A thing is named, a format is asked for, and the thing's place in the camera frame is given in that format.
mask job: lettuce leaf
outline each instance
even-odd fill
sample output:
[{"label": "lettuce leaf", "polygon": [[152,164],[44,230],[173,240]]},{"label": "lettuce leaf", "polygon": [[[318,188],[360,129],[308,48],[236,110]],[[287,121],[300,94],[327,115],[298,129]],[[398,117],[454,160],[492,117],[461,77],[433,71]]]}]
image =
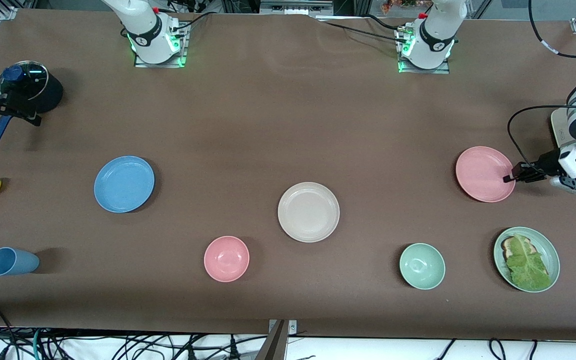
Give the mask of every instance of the lettuce leaf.
[{"label": "lettuce leaf", "polygon": [[505,260],[505,264],[510,269],[513,284],[530,291],[550,287],[551,277],[548,276],[542,255],[538,251],[531,252],[530,242],[525,236],[515,234],[510,238],[509,248],[512,255]]}]

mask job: bread slice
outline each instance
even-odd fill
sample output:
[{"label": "bread slice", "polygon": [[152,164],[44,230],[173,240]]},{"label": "bread slice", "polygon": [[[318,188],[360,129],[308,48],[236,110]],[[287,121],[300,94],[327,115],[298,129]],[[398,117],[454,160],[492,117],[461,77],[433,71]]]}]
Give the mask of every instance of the bread slice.
[{"label": "bread slice", "polygon": [[[501,243],[501,248],[503,249],[503,258],[507,261],[510,256],[513,255],[512,250],[510,249],[510,240],[514,239],[515,237],[508,237],[508,239],[503,240]],[[528,243],[528,248],[530,249],[530,254],[537,253],[537,248],[535,248],[534,244],[530,242],[530,239],[526,237],[525,240]]]}]

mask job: blue plate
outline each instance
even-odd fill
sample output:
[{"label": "blue plate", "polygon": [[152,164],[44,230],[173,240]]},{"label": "blue plate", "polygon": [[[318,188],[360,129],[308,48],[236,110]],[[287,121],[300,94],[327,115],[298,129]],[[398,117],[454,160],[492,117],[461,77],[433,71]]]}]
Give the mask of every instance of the blue plate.
[{"label": "blue plate", "polygon": [[122,156],[101,168],[94,180],[94,198],[112,213],[132,212],[150,198],[155,173],[146,160]]}]

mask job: plate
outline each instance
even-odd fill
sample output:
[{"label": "plate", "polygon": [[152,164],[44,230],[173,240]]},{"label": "plate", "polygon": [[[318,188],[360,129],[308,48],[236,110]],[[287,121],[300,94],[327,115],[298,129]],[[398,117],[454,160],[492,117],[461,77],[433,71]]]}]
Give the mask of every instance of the plate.
[{"label": "plate", "polygon": [[277,216],[289,237],[304,243],[320,242],[339,223],[339,203],[326,186],[301,182],[283,193]]},{"label": "plate", "polygon": [[[506,265],[506,259],[504,258],[504,249],[501,247],[501,244],[504,242],[505,239],[512,237],[515,234],[522,235],[528,239],[530,239],[530,243],[533,244],[535,249],[537,249],[538,253],[541,254],[541,260],[543,264],[546,266],[546,270],[548,271],[548,275],[550,276],[550,286],[546,287],[546,289],[542,290],[526,290],[518,287],[517,285],[513,284],[510,280],[510,269],[508,265]],[[560,277],[560,256],[557,255],[557,250],[555,250],[555,246],[553,243],[550,242],[541,232],[537,230],[533,230],[529,227],[511,227],[506,229],[499,235],[494,242],[493,248],[493,259],[494,264],[496,265],[496,269],[498,269],[499,274],[513,287],[528,293],[541,293],[545,292],[546,290],[550,289],[555,285],[557,279]]]},{"label": "plate", "polygon": [[513,164],[503,153],[486,146],[465,150],[455,166],[459,186],[466,194],[484,203],[496,203],[512,194],[515,182],[503,180],[512,171]]},{"label": "plate", "polygon": [[434,246],[414,243],[401,253],[399,271],[412,287],[430,290],[438,287],[444,280],[446,263]]},{"label": "plate", "polygon": [[94,180],[94,198],[112,213],[132,212],[150,198],[155,173],[146,160],[121,156],[101,168]]},{"label": "plate", "polygon": [[203,255],[203,267],[208,275],[221,283],[230,283],[248,269],[250,253],[246,244],[234,236],[212,240]]}]

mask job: white plate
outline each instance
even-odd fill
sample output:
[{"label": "white plate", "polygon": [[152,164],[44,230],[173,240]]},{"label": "white plate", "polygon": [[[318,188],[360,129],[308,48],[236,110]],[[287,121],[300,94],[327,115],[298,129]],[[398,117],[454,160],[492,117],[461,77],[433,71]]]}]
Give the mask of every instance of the white plate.
[{"label": "white plate", "polygon": [[283,193],[277,216],[289,237],[304,243],[320,242],[339,223],[339,203],[326,186],[302,182]]}]

